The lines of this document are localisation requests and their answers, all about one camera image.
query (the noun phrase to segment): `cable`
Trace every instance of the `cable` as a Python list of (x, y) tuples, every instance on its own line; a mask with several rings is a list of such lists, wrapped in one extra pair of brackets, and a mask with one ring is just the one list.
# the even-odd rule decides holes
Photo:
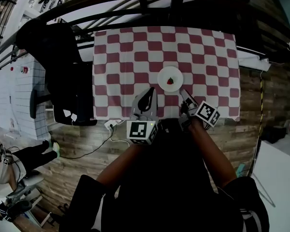
[(260, 126), (259, 126), (259, 134), (256, 142), (256, 147), (255, 147), (255, 153), (253, 154), (253, 159), (252, 159), (252, 173), (255, 169), (256, 161), (257, 161), (257, 151), (258, 151), (258, 143), (260, 139), (260, 134), (262, 130), (262, 122), (263, 122), (263, 79), (262, 79), (262, 73), (263, 71), (260, 72), (260, 93), (261, 93), (261, 117), (260, 117)]
[(279, 64), (279, 65), (284, 64), (284, 63), (276, 63), (276, 62), (273, 62), (273, 61), (269, 61), (269, 63)]
[(258, 189), (258, 193), (272, 206), (272, 207), (276, 207), (276, 205), (275, 205), (275, 203), (274, 203), (274, 201), (271, 199), (271, 196), (267, 193), (267, 191), (266, 191), (266, 189), (265, 189), (265, 187), (261, 184), (261, 181), (258, 179), (258, 177), (254, 174), (254, 173), (252, 173), (252, 175), (253, 176), (255, 176), (255, 178), (256, 178), (256, 180), (258, 181), (258, 183), (260, 184), (260, 186), (262, 187), (262, 189), (265, 191), (265, 194), (267, 195), (267, 197), (270, 199), (270, 200), (268, 200), (267, 198), (266, 198), (266, 196)]
[(227, 196), (229, 196), (231, 199), (233, 199), (234, 200), (234, 198), (232, 198), (229, 194), (227, 194), (222, 188), (220, 188), (220, 187), (217, 187), (217, 189), (220, 189), (222, 192), (224, 192), (224, 194), (226, 194)]
[(15, 161), (14, 163), (15, 163), (16, 166), (18, 167), (18, 171), (19, 171), (19, 174), (18, 174), (18, 180), (17, 180), (17, 182), (16, 182), (16, 184), (18, 184), (19, 179), (20, 179), (20, 168), (19, 168), (19, 166), (18, 166), (18, 164), (17, 164), (17, 161)]
[(12, 147), (9, 147), (8, 149), (6, 149), (6, 150), (9, 150), (9, 149), (11, 149), (11, 148), (17, 148), (18, 150), (20, 150), (18, 147), (16, 147), (16, 146), (12, 146)]
[(126, 141), (126, 140), (121, 140), (121, 139), (113, 140), (113, 139), (112, 139), (112, 136), (111, 136), (111, 130), (110, 130), (110, 129), (108, 129), (108, 130), (109, 130), (109, 132), (110, 132), (110, 139), (111, 139), (112, 142), (125, 142), (125, 143), (127, 143), (127, 144), (129, 145), (129, 147), (130, 147), (129, 142)]
[(63, 157), (63, 156), (60, 156), (60, 157), (65, 158), (65, 159), (74, 160), (74, 159), (80, 159), (80, 158), (82, 158), (82, 157), (84, 157), (84, 156), (90, 155), (90, 154), (92, 154), (93, 152), (95, 152), (95, 151), (97, 151), (98, 149), (100, 149), (100, 148), (102, 147), (102, 145), (105, 144), (105, 142), (106, 142), (107, 140), (109, 140), (109, 139), (113, 136), (113, 134), (114, 134), (114, 129), (113, 129), (113, 131), (112, 131), (111, 136), (109, 136), (107, 139), (105, 139), (105, 141), (104, 141), (104, 142), (103, 142), (103, 143), (102, 143), (98, 148), (94, 149), (94, 150), (91, 151), (90, 153), (87, 153), (87, 154), (84, 154), (84, 155), (82, 155), (82, 156), (80, 156), (80, 157), (75, 157), (75, 158)]
[(210, 125), (206, 123), (206, 126), (205, 126), (204, 129), (205, 129), (205, 130), (208, 130), (209, 128), (210, 128)]
[(10, 163), (10, 165), (12, 165), (13, 163), (15, 163), (16, 164), (16, 166), (18, 167), (18, 180), (17, 180), (17, 184), (18, 184), (18, 182), (19, 182), (19, 179), (20, 179), (20, 167), (18, 166), (18, 162), (19, 162), (20, 160), (17, 160), (17, 161), (13, 161), (13, 162), (11, 162)]

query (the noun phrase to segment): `black chair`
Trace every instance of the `black chair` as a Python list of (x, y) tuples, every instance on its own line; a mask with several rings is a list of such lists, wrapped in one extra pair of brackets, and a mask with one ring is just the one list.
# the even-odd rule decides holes
[(73, 125), (96, 125), (93, 118), (92, 65), (82, 61), (72, 29), (64, 23), (47, 25), (39, 19), (27, 22), (16, 35), (16, 45), (25, 49), (45, 68), (45, 84), (50, 95), (30, 98), (30, 116), (47, 100), (54, 105), (55, 121), (72, 124), (63, 110), (77, 115)]

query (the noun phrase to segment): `red and white checkered cloth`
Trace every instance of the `red and white checkered cloth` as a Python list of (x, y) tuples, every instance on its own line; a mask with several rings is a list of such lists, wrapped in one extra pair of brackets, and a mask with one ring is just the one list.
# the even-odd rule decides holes
[(96, 119), (128, 119), (134, 98), (149, 87), (158, 94), (158, 116), (180, 116), (179, 91), (165, 92), (159, 71), (175, 66), (197, 102), (238, 120), (239, 68), (234, 35), (195, 28), (136, 27), (95, 33), (93, 96)]

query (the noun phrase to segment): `person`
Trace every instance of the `person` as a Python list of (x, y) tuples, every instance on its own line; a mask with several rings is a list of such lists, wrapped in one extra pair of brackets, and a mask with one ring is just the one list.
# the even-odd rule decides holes
[[(0, 145), (0, 194), (6, 196), (6, 187), (8, 192), (15, 191), (18, 182), (23, 179), (26, 173), (30, 173), (33, 169), (43, 166), (53, 159), (60, 156), (59, 145), (53, 143), (53, 149), (43, 154), (49, 148), (49, 142), (43, 141), (41, 145), (27, 147), (11, 154), (9, 150), (3, 149)], [(8, 164), (2, 162), (3, 157), (8, 160)]]
[(152, 145), (131, 145), (96, 180), (81, 176), (59, 231), (268, 232), (254, 180), (237, 178), (198, 119), (188, 133), (176, 123), (162, 120)]

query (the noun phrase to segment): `white cable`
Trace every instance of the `white cable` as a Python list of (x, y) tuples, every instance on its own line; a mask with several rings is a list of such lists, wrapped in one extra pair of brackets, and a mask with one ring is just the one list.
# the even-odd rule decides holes
[(265, 191), (265, 194), (267, 195), (267, 197), (270, 199), (270, 200), (268, 200), (267, 198), (266, 198), (266, 196), (258, 189), (258, 193), (272, 206), (272, 207), (276, 207), (276, 205), (275, 205), (275, 203), (274, 203), (274, 201), (271, 199), (271, 196), (267, 193), (267, 191), (266, 191), (266, 189), (265, 189), (265, 187), (261, 184), (261, 181), (258, 179), (258, 177), (254, 174), (254, 173), (252, 173), (252, 175), (256, 178), (256, 180), (257, 180), (257, 182), (260, 184), (260, 186), (262, 187), (262, 189)]
[(117, 124), (118, 126), (121, 125), (123, 122), (125, 122), (125, 120), (121, 121), (119, 124)]
[(279, 65), (284, 64), (284, 63), (276, 63), (276, 62), (273, 62), (273, 61), (269, 61), (269, 63), (279, 64)]
[(253, 154), (253, 159), (252, 159), (252, 173), (253, 171), (255, 170), (255, 166), (256, 166), (256, 161), (257, 161), (257, 149), (258, 149), (258, 142), (259, 142), (259, 136), (258, 136), (258, 139), (257, 139), (257, 143), (256, 143), (256, 149), (255, 149), (255, 153)]
[(231, 199), (233, 199), (234, 200), (234, 198), (233, 197), (231, 197), (229, 194), (227, 194), (222, 188), (220, 188), (220, 187), (217, 187), (217, 189), (220, 189), (221, 191), (223, 191), (227, 196), (229, 196)]
[(121, 139), (113, 140), (113, 139), (111, 138), (111, 130), (108, 129), (108, 131), (110, 132), (110, 140), (111, 140), (112, 142), (125, 142), (125, 143), (127, 143), (127, 144), (129, 145), (129, 147), (130, 147), (130, 143), (129, 143), (128, 141), (126, 141), (126, 140), (121, 140)]

